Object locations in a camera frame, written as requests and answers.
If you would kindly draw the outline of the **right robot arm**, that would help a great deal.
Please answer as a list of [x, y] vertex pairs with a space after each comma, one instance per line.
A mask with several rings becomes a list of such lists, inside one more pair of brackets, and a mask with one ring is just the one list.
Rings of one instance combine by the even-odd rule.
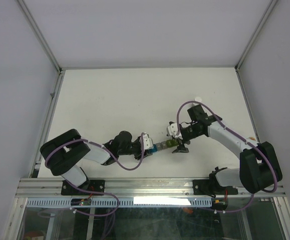
[[273, 145], [245, 138], [228, 127], [207, 105], [194, 100], [191, 104], [187, 110], [191, 122], [187, 127], [181, 125], [180, 114], [167, 127], [167, 135], [179, 143], [175, 152], [188, 153], [186, 145], [191, 140], [206, 136], [222, 144], [239, 160], [238, 168], [216, 167], [201, 191], [212, 197], [230, 186], [243, 187], [251, 194], [275, 192], [282, 172]]

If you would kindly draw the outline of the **clear pill box SAT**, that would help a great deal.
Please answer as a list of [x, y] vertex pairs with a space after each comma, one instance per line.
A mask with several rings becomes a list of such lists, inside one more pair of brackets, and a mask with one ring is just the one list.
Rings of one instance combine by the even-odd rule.
[[167, 142], [163, 141], [161, 145], [163, 150], [168, 149]]

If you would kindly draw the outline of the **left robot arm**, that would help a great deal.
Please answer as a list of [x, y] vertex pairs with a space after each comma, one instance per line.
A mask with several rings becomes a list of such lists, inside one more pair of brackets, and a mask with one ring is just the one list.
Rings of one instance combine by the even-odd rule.
[[[84, 139], [76, 129], [70, 129], [58, 137], [44, 143], [40, 153], [45, 160], [45, 167], [54, 176], [61, 176], [72, 184], [78, 194], [89, 190], [89, 179], [78, 162], [87, 159], [101, 166], [117, 163], [122, 169], [134, 171], [143, 159], [151, 155], [154, 148], [152, 138], [145, 132], [136, 140], [128, 131], [121, 131], [114, 139], [105, 144], [98, 144]], [[118, 159], [120, 156], [134, 156], [138, 161], [135, 167], [126, 167]]]

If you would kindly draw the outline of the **green pill box SUN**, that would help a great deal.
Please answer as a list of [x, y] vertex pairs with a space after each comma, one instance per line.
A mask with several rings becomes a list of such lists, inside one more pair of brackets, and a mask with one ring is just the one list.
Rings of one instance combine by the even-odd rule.
[[167, 146], [168, 146], [168, 148], [172, 148], [172, 147], [175, 146], [175, 145], [174, 145], [174, 140], [172, 140], [172, 139], [167, 140], [166, 142], [167, 142]]

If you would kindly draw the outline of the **teal pill box FRI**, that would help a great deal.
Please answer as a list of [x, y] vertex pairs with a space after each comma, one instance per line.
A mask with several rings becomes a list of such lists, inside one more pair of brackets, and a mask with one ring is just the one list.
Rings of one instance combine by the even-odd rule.
[[157, 151], [158, 149], [156, 144], [154, 144], [153, 147], [148, 150], [148, 152], [151, 154], [156, 153]]

